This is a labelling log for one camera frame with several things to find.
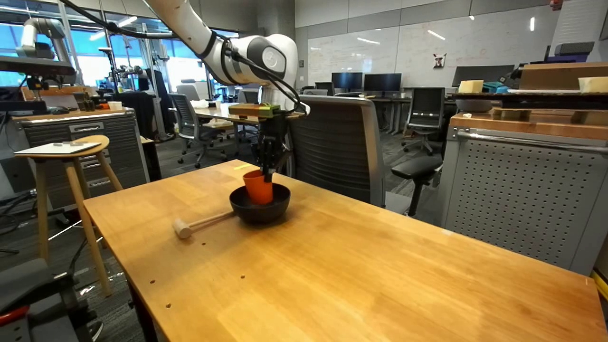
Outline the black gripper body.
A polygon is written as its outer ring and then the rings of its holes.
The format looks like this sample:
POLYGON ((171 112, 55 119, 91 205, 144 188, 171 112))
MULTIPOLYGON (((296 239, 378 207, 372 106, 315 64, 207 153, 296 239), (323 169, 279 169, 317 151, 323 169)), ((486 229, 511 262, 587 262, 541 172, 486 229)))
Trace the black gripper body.
POLYGON ((287 151, 285 144, 287 121, 270 117, 260 121, 260 155, 279 157, 287 151))

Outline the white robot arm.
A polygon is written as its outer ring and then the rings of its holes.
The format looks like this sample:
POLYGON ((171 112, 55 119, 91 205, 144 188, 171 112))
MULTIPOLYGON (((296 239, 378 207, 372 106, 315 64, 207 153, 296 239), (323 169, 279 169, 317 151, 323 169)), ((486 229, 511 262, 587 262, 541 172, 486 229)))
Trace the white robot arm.
POLYGON ((296 41, 285 34, 222 37, 188 0, 144 0, 156 17, 201 58, 213 77, 224 85, 258 85, 260 104, 270 112, 260 117, 260 170, 266 180, 285 165, 287 115, 308 113, 296 81, 296 41))

